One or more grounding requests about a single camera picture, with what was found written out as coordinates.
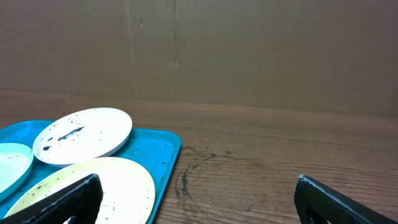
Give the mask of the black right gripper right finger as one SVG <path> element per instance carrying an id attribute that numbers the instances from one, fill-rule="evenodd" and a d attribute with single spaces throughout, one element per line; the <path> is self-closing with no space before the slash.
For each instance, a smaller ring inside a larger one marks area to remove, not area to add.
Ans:
<path id="1" fill-rule="evenodd" d="M 397 224 L 307 175 L 298 177 L 294 204 L 301 223 Z"/>

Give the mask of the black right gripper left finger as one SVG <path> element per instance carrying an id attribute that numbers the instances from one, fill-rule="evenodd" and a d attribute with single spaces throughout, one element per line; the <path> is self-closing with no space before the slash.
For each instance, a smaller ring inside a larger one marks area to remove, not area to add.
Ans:
<path id="1" fill-rule="evenodd" d="M 90 174 L 1 220 L 1 224 L 94 224 L 103 199 L 100 177 Z"/>

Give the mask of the white plate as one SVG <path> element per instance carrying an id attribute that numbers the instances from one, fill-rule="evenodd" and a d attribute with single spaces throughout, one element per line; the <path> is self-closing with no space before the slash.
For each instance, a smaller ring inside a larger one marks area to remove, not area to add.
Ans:
<path id="1" fill-rule="evenodd" d="M 116 108 L 91 108 L 66 115 L 43 129 L 32 151 L 36 159 L 66 167 L 117 152 L 132 130 L 132 119 Z"/>

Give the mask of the light blue plate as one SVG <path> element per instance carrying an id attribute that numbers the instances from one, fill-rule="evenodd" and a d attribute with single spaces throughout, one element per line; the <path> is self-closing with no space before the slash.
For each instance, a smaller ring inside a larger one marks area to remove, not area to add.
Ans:
<path id="1" fill-rule="evenodd" d="M 29 146 L 1 143 L 1 201 L 10 196 L 26 180 L 34 155 Z"/>

